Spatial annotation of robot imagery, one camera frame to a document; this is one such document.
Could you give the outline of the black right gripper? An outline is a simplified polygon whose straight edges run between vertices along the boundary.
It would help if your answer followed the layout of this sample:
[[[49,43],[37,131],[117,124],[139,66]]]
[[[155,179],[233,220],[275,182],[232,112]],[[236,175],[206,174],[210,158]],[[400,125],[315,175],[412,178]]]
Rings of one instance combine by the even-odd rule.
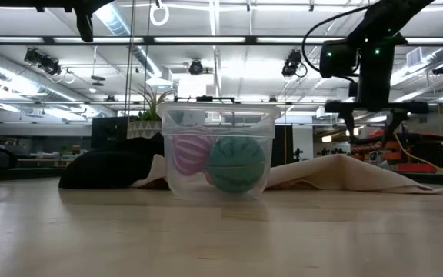
[[[393,36],[378,41],[366,41],[358,48],[352,48],[347,40],[328,41],[324,45],[324,77],[350,79],[354,66],[360,68],[358,81],[351,81],[349,92],[355,102],[328,101],[325,111],[338,113],[349,133],[349,141],[354,142],[354,110],[368,112],[389,111],[386,118],[381,143],[392,139],[398,126],[408,119],[408,112],[425,114],[429,112],[425,102],[390,102],[390,81],[395,46],[405,44],[405,38]]]

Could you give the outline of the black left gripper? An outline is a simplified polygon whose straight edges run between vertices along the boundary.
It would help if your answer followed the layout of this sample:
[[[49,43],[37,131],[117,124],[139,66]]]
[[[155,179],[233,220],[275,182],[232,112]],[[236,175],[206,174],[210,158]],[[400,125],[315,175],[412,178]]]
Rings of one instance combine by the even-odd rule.
[[[16,8],[75,8],[76,25],[83,42],[93,42],[92,14],[114,0],[0,0],[0,7]]]

